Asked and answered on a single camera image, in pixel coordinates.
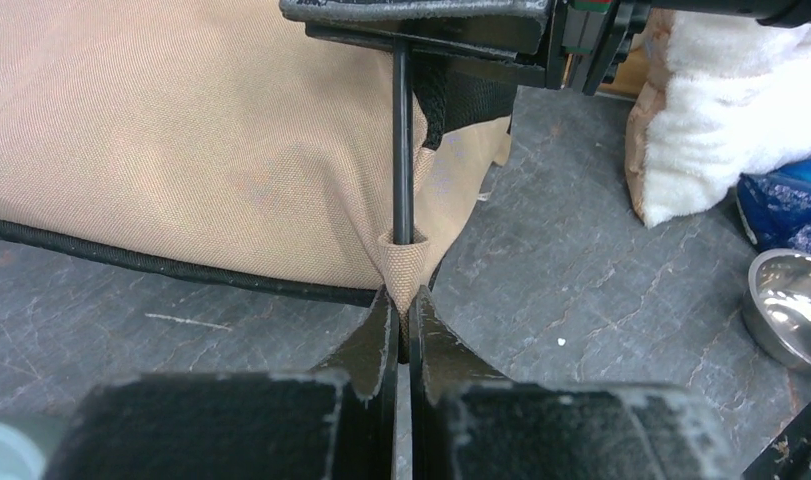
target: black piping edge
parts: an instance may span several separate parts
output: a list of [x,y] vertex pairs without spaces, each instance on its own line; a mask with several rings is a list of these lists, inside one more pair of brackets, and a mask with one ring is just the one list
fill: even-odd
[[[291,280],[279,280],[221,268],[206,267],[178,260],[170,260],[4,220],[0,220],[0,240],[43,248],[76,258],[126,268],[128,270],[164,275],[188,282],[207,285],[229,285],[244,290],[283,295],[285,297],[304,300],[369,307],[376,295],[375,290],[332,287]],[[437,280],[440,265],[441,264],[438,264],[429,280],[430,289],[434,287],[435,281]]]

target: scratch on floor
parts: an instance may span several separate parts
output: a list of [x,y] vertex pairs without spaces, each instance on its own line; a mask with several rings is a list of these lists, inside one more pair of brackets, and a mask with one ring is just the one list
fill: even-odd
[[147,313],[146,316],[149,318],[159,318],[161,320],[172,320],[173,322],[184,323],[187,325],[198,325],[200,327],[214,328],[218,330],[225,330],[228,332],[232,331],[231,327],[226,327],[225,325],[217,325],[215,323],[207,323],[207,322],[197,322],[196,320],[190,320],[189,318],[172,317],[169,315],[160,315],[157,313]]

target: white fluffy fabric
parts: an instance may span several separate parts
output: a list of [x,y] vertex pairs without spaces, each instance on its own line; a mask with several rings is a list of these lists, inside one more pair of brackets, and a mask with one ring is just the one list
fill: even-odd
[[647,129],[644,220],[707,210],[741,173],[811,154],[811,25],[675,13],[666,107]]

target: white plush blanket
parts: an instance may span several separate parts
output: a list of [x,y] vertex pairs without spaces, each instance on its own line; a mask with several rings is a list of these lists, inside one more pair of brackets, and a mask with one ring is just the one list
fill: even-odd
[[707,210],[741,173],[811,155],[811,25],[656,11],[626,173],[647,226]]

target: silver bowl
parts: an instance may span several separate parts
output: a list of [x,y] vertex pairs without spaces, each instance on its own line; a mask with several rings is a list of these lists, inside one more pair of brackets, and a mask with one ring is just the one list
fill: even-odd
[[811,255],[784,249],[759,255],[750,266],[743,317],[771,357],[811,372]]

